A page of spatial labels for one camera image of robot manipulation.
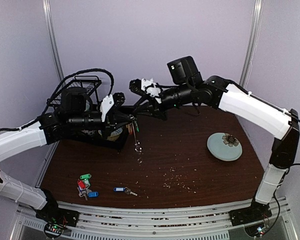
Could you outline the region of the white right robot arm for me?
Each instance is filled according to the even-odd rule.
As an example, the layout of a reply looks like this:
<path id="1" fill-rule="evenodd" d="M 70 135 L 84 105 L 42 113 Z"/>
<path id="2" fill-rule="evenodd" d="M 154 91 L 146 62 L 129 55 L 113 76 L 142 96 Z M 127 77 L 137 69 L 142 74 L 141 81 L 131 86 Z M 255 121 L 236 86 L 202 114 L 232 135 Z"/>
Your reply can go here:
<path id="1" fill-rule="evenodd" d="M 251 206 L 246 210 L 249 220 L 258 220 L 295 162 L 300 140 L 298 112 L 277 107 L 233 80 L 217 75 L 204 80 L 192 56 L 173 60 L 167 63 L 167 67 L 173 86 L 163 86 L 145 78 L 130 81 L 129 90 L 140 96 L 133 106 L 133 115 L 148 113 L 165 120 L 169 109 L 204 104 L 242 117 L 273 135 L 269 164 Z"/>

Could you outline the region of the yellow key tag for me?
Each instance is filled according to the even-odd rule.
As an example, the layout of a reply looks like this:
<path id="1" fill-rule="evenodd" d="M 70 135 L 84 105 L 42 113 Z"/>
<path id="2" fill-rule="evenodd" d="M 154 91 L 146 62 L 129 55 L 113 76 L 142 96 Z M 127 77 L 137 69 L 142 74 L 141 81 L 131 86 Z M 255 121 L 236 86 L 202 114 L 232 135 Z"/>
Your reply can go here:
<path id="1" fill-rule="evenodd" d="M 133 126 L 132 126 L 132 124 L 128 125 L 128 131 L 129 131 L 130 134 L 133 133 Z"/>

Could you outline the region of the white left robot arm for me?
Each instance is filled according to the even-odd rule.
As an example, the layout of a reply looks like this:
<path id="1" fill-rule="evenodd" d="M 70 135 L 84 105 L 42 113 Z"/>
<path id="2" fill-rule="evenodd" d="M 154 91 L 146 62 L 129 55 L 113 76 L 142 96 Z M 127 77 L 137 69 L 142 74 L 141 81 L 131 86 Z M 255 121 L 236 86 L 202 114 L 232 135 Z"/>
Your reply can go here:
<path id="1" fill-rule="evenodd" d="M 125 101 L 122 92 L 107 95 L 100 104 L 94 104 L 90 92 L 81 86 L 65 88 L 56 95 L 59 103 L 54 105 L 54 112 L 44 113 L 17 128 L 0 129 L 0 163 L 61 140 L 104 145 L 112 132 L 135 120 L 131 111 L 121 107 Z M 17 181 L 1 170 L 0 196 L 42 211 L 51 222 L 62 218 L 62 211 L 49 191 Z"/>

